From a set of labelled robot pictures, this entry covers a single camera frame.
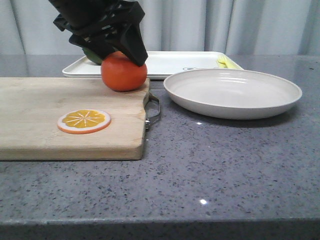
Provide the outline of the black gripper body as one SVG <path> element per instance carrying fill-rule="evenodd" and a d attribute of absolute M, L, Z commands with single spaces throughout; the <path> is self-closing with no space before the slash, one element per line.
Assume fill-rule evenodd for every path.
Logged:
<path fill-rule="evenodd" d="M 59 12 L 53 24 L 77 36 L 100 33 L 117 24 L 139 25 L 145 16 L 137 1 L 51 0 Z"/>

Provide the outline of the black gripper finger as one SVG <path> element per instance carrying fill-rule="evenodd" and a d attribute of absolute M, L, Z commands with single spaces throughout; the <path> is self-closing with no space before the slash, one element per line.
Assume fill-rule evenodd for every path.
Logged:
<path fill-rule="evenodd" d="M 102 33 L 98 35 L 76 35 L 74 33 L 69 38 L 69 42 L 82 49 L 90 50 L 101 60 L 104 60 L 108 55 L 116 51 L 111 42 L 116 40 L 117 37 L 117 33 Z"/>
<path fill-rule="evenodd" d="M 122 22 L 116 25 L 115 48 L 139 67 L 148 58 L 140 27 L 133 23 Z"/>

